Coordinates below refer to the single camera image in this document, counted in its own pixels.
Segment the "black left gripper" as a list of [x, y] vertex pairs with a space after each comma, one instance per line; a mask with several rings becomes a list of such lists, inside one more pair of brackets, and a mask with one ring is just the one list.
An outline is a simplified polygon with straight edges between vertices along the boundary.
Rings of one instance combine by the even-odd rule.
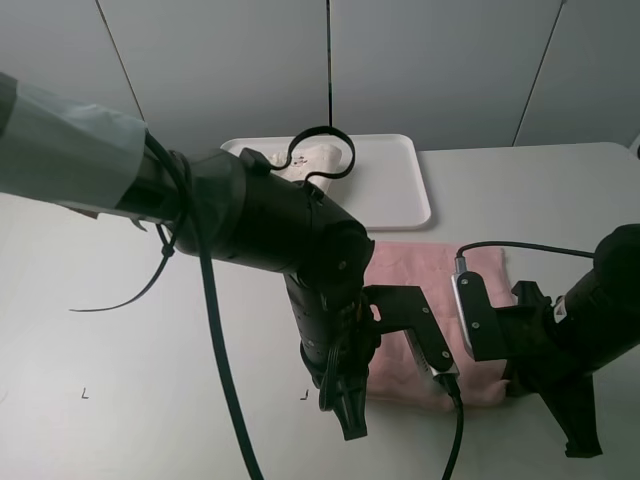
[[363, 305], [362, 272], [284, 276], [300, 335], [300, 354], [314, 386], [335, 395], [333, 412], [345, 441], [368, 434], [368, 363], [375, 342]]

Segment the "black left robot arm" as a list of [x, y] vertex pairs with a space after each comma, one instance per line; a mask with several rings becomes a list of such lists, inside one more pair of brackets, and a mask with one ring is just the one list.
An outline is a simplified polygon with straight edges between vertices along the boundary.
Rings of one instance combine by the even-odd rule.
[[374, 244], [318, 187], [277, 176], [253, 149], [200, 160], [164, 150], [145, 124], [3, 76], [1, 189], [85, 214], [149, 221], [170, 251], [281, 273], [319, 405], [364, 437], [372, 348], [356, 335]]

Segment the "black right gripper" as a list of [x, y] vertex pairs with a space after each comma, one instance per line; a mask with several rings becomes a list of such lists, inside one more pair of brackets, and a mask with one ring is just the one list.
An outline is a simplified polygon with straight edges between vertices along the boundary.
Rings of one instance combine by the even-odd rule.
[[557, 331], [554, 304], [534, 281], [518, 281], [517, 304], [499, 308], [509, 395], [538, 393], [566, 436], [568, 458], [602, 454], [598, 438], [592, 371]]

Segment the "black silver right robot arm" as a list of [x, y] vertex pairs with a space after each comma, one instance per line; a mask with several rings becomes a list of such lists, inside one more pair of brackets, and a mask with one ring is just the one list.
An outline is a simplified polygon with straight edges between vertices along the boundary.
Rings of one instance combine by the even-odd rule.
[[594, 374], [639, 344], [639, 227], [616, 228], [599, 242], [593, 267], [551, 301], [519, 302], [511, 319], [507, 370], [538, 394], [567, 438], [569, 458], [601, 455]]

